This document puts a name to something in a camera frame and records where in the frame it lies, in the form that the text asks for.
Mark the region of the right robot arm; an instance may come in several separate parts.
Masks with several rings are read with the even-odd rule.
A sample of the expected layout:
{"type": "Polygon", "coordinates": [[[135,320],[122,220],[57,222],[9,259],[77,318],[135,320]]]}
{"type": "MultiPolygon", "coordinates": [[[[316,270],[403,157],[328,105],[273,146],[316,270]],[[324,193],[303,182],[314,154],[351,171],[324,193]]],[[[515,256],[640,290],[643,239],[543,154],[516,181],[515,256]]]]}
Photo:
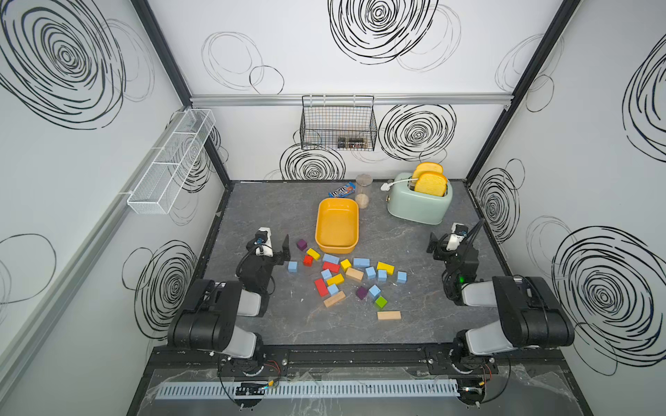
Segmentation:
{"type": "Polygon", "coordinates": [[[495,308],[498,319],[476,329],[459,331],[449,360],[461,374],[470,374],[495,355],[525,348],[572,345],[575,329],[560,301],[542,277],[499,276],[477,279],[479,251],[473,246],[485,222],[474,227],[454,224],[440,237],[431,233],[427,253],[444,263],[442,289],[458,306],[495,308]]]}

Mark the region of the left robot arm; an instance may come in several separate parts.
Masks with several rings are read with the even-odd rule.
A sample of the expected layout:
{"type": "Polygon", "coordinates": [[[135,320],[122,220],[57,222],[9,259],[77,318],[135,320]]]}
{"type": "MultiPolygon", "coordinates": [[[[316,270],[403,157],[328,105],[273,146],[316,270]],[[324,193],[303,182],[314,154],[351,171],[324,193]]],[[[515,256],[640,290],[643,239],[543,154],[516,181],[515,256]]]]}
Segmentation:
{"type": "Polygon", "coordinates": [[[241,329],[238,317],[263,317],[277,289],[272,275],[277,265],[291,260],[290,239],[279,250],[272,247],[271,231],[261,228],[246,244],[232,281],[198,279],[187,291],[168,328],[168,346],[211,353],[236,363],[254,376],[265,367],[261,335],[241,329]]]}

